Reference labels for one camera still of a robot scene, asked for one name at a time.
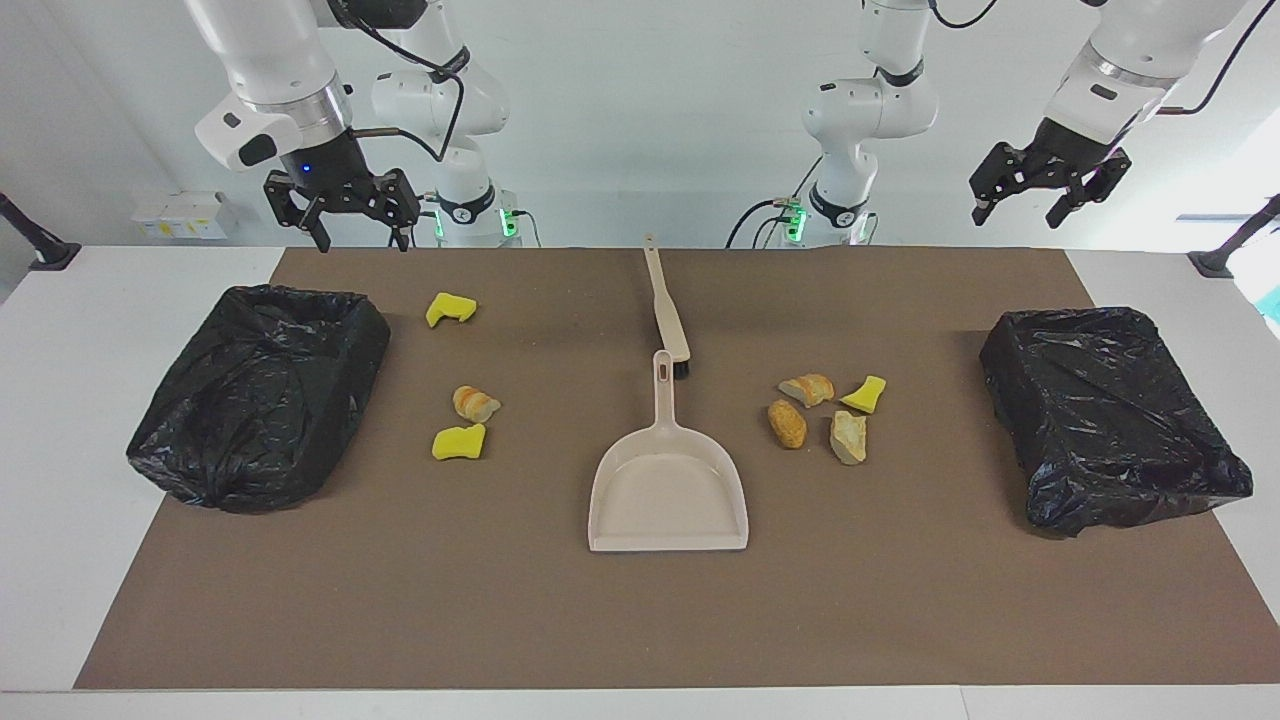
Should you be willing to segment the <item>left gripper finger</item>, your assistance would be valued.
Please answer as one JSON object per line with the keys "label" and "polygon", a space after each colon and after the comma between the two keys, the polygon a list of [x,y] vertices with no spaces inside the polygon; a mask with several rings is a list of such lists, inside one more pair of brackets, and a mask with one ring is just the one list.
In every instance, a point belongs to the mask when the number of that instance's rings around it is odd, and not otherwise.
{"label": "left gripper finger", "polygon": [[1046,223],[1057,229],[1074,211],[1089,202],[1103,202],[1115,191],[1132,167],[1124,149],[1115,149],[1085,178],[1079,170],[1068,173],[1066,190],[1046,213]]}
{"label": "left gripper finger", "polygon": [[972,173],[969,187],[975,204],[972,210],[975,225],[983,225],[1000,201],[1029,188],[1025,173],[1027,156],[1024,149],[997,142]]}

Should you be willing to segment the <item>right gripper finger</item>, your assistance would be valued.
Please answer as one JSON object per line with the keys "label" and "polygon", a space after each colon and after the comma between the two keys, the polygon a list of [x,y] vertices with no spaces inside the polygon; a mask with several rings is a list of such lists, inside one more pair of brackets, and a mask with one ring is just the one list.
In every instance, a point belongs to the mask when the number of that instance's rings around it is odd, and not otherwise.
{"label": "right gripper finger", "polygon": [[284,170],[270,170],[262,191],[279,225],[298,229],[320,252],[329,252],[332,237],[323,224],[323,214],[330,204],[324,192],[300,188]]}
{"label": "right gripper finger", "polygon": [[421,201],[407,174],[393,168],[374,176],[367,199],[367,217],[390,229],[390,245],[401,252],[413,246],[413,231],[421,217]]}

